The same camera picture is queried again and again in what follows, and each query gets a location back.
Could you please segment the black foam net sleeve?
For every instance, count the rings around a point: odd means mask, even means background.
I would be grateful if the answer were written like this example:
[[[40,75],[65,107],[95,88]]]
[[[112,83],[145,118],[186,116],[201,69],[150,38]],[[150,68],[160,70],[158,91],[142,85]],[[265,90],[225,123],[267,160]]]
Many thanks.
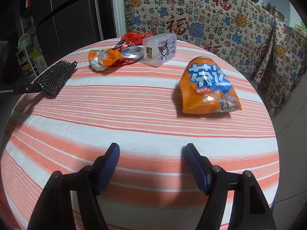
[[[76,61],[58,61],[40,74],[34,83],[40,88],[40,92],[49,97],[55,97],[72,76],[77,64]]]

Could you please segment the orange white plastic bag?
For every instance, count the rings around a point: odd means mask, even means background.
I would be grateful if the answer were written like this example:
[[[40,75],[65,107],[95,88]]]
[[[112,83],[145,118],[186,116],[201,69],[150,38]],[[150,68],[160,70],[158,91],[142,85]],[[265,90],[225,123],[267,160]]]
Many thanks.
[[[118,50],[91,50],[88,53],[88,62],[95,71],[105,71],[108,67],[115,67],[116,64],[123,64],[125,59]]]

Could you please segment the orange Fanta snack bag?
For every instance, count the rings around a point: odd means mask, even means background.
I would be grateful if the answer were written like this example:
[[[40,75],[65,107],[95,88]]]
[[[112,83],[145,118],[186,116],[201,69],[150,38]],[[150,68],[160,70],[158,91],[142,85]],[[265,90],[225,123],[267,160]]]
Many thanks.
[[[204,115],[241,110],[233,85],[209,57],[192,59],[180,80],[182,112]]]

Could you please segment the crushed red soda can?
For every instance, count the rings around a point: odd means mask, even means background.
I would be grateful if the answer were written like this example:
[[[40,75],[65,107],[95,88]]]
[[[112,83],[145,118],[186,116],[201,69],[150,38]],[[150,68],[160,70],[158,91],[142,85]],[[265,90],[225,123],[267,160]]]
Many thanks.
[[[120,67],[140,61],[144,57],[144,49],[140,46],[131,46],[120,50],[122,60],[116,60],[112,67]]]

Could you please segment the red plastic bag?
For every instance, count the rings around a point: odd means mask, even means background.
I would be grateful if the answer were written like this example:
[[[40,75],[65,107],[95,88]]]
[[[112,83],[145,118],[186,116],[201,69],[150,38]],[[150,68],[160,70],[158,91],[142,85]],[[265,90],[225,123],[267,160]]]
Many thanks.
[[[146,33],[138,33],[138,32],[129,32],[124,34],[121,39],[129,40],[132,42],[135,46],[139,46],[143,44],[144,39],[148,37],[152,37],[151,32]]]

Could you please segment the clear Kuromi plastic box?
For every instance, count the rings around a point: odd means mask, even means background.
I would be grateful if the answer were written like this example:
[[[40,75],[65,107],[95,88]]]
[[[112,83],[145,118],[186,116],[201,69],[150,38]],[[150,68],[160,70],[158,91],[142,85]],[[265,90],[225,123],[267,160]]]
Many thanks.
[[[158,34],[143,40],[143,63],[159,67],[176,55],[177,35],[173,33]]]

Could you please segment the white kitchen cabinets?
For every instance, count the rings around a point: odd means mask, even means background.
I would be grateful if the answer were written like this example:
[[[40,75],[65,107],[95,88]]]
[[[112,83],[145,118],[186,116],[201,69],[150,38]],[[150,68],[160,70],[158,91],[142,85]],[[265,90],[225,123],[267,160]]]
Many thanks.
[[[289,229],[306,203],[306,74],[272,123],[280,165],[273,216],[277,229]]]

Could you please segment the yellow cardboard box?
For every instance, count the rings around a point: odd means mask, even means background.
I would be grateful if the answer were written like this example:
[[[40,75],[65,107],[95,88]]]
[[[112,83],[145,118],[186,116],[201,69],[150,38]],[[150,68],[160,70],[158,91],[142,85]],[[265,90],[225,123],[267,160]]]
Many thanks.
[[[44,56],[42,55],[39,49],[35,49],[35,51],[31,52],[30,57],[33,59],[39,74],[41,74],[48,68]]]

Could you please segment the white storage rack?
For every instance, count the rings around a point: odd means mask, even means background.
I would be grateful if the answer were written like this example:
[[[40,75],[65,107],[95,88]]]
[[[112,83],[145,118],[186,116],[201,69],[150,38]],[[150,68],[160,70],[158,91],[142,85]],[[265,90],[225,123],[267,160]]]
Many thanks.
[[[34,60],[31,58],[30,53],[34,51],[33,39],[28,34],[23,34],[19,38],[16,57],[19,66],[26,78],[31,76],[37,77],[39,71],[35,65]]]

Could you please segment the striped orange white tablecloth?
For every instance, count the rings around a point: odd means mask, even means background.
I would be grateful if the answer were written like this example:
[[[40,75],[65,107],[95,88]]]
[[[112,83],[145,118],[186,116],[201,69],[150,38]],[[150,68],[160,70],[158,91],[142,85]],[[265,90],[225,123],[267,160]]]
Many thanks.
[[[250,170],[272,204],[279,181],[275,131],[245,77],[218,56],[185,42],[178,42],[175,57],[158,68],[134,63],[93,71],[88,52],[114,43],[109,39],[65,56],[78,65],[55,99],[25,94],[15,104],[3,137],[1,175],[19,226],[27,228],[54,171],[79,171],[113,142],[120,146],[120,159],[98,197],[111,229],[196,227],[207,198],[182,159],[188,143],[226,171]],[[223,70],[240,111],[182,114],[179,81],[198,56],[211,58]]]

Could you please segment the dark grey refrigerator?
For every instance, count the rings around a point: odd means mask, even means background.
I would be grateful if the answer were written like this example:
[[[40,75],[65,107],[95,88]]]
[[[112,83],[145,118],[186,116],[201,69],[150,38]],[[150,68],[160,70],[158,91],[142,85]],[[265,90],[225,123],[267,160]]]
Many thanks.
[[[30,16],[47,64],[116,35],[112,0],[30,0]]]

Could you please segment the patterned fu character blanket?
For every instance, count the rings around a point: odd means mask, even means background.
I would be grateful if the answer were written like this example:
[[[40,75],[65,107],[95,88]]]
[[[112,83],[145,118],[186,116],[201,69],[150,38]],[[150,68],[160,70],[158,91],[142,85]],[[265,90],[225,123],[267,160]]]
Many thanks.
[[[277,114],[306,71],[306,36],[251,0],[125,0],[127,29],[179,40],[225,60]]]

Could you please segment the steel pot with lid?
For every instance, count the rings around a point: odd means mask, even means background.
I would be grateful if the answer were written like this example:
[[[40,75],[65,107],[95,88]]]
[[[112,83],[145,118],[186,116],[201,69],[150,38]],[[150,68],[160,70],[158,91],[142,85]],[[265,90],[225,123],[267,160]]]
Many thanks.
[[[279,21],[288,21],[285,16],[278,10],[276,6],[271,5],[270,3],[262,3],[262,8],[269,12],[272,16],[276,17]]]

